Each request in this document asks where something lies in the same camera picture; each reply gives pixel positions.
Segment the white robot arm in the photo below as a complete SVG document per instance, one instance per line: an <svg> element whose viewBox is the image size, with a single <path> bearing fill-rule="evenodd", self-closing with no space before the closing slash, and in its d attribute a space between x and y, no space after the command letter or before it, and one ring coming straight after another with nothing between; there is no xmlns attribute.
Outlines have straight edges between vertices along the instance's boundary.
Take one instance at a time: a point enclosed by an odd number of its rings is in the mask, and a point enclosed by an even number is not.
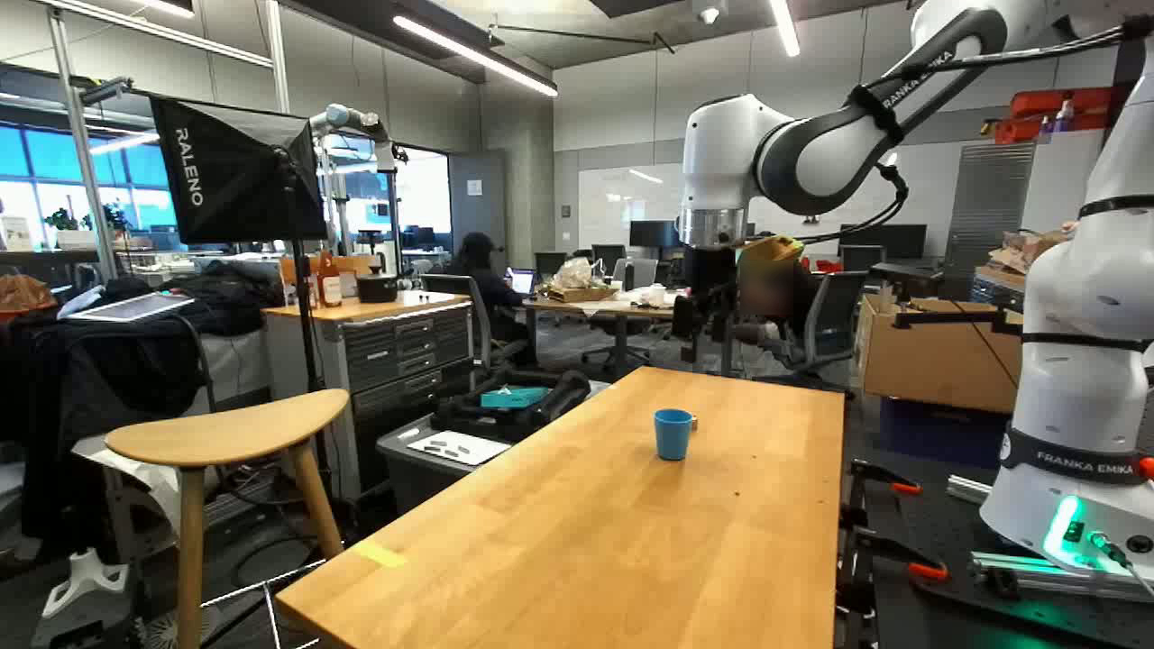
<svg viewBox="0 0 1154 649"><path fill-rule="evenodd" d="M693 245L755 199L818 216L980 68L1044 54L1063 19L1104 0L925 0L912 47L827 115L793 120L752 95L687 120ZM1154 476L1139 451L1154 338L1154 79L1145 77L1086 179L1079 228L1025 278L1021 378L980 519L1062 567L1150 576Z"/></svg>

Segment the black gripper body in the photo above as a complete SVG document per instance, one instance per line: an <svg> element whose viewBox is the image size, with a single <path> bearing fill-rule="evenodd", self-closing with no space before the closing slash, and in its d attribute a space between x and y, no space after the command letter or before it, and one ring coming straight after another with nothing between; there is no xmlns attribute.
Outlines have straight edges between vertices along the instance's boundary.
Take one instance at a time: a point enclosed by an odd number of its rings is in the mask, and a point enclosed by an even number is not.
<svg viewBox="0 0 1154 649"><path fill-rule="evenodd" d="M735 208L695 208L688 231L693 332L704 332L729 305L735 278Z"/></svg>

